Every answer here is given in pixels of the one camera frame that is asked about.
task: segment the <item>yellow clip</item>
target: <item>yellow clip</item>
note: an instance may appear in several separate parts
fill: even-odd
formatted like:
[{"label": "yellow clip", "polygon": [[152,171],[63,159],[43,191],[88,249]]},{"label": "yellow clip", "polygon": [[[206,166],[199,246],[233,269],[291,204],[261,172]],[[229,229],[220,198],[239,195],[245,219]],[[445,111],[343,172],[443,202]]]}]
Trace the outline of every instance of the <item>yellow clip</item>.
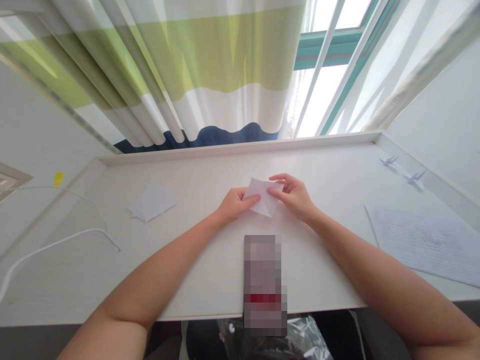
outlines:
[{"label": "yellow clip", "polygon": [[53,186],[54,186],[55,188],[58,188],[59,185],[62,183],[63,180],[64,180],[64,173],[58,171],[58,172],[55,174],[55,184],[54,184]]}]

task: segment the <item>paper crane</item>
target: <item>paper crane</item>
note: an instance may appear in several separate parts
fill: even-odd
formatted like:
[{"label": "paper crane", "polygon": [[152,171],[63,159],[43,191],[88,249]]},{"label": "paper crane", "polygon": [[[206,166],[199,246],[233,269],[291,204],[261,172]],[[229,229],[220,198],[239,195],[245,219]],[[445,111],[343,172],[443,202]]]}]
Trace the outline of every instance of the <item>paper crane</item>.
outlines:
[{"label": "paper crane", "polygon": [[416,173],[413,174],[412,176],[403,175],[403,177],[406,179],[406,182],[407,182],[408,184],[421,185],[420,179],[422,178],[422,176],[425,175],[426,172],[427,172],[427,170],[424,170],[423,172],[416,172]]},{"label": "paper crane", "polygon": [[391,167],[394,165],[394,162],[398,160],[398,158],[399,158],[398,156],[392,156],[392,157],[389,157],[387,160],[380,159],[380,161],[384,166]]}]

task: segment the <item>hand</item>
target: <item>hand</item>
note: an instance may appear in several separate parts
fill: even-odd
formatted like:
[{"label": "hand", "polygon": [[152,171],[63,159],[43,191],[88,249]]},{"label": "hand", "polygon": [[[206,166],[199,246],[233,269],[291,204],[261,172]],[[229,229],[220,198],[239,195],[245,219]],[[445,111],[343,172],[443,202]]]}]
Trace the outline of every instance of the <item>hand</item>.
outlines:
[{"label": "hand", "polygon": [[268,188],[267,191],[271,196],[284,203],[300,221],[307,222],[319,211],[310,199],[303,181],[287,173],[273,175],[268,179],[276,180],[277,184],[283,184],[282,191],[273,187]]},{"label": "hand", "polygon": [[252,205],[260,201],[260,195],[244,199],[246,187],[231,188],[213,215],[221,226],[230,224],[241,217]]}]

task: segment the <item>striped curtain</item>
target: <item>striped curtain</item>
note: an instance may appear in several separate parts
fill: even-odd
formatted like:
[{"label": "striped curtain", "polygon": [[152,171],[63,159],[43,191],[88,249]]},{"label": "striped curtain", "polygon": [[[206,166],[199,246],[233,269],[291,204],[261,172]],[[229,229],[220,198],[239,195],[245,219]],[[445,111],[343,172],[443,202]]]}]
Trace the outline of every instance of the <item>striped curtain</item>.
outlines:
[{"label": "striped curtain", "polygon": [[0,51],[124,153],[278,137],[304,0],[36,0]]}]

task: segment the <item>desk surface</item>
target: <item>desk surface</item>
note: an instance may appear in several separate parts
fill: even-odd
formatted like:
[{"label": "desk surface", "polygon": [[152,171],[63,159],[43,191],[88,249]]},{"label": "desk surface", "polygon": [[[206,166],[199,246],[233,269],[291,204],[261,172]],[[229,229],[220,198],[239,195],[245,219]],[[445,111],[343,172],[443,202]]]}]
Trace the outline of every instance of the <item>desk surface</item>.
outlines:
[{"label": "desk surface", "polygon": [[[136,266],[214,211],[229,188],[247,186],[250,177],[291,173],[305,182],[320,209],[375,245],[364,204],[458,219],[429,191],[419,192],[381,166],[384,155],[373,143],[358,143],[108,167],[86,196],[100,206],[122,252],[92,232],[32,257],[0,304],[0,326],[84,322]],[[175,189],[177,206],[147,224],[131,218],[128,203],[155,183]],[[80,201],[48,243],[101,226],[93,206]],[[281,235],[290,313],[365,305],[315,233],[279,203],[273,218],[248,211],[224,228],[161,319],[241,316],[244,235],[259,234]],[[418,273],[453,301],[480,299],[480,288]]]}]

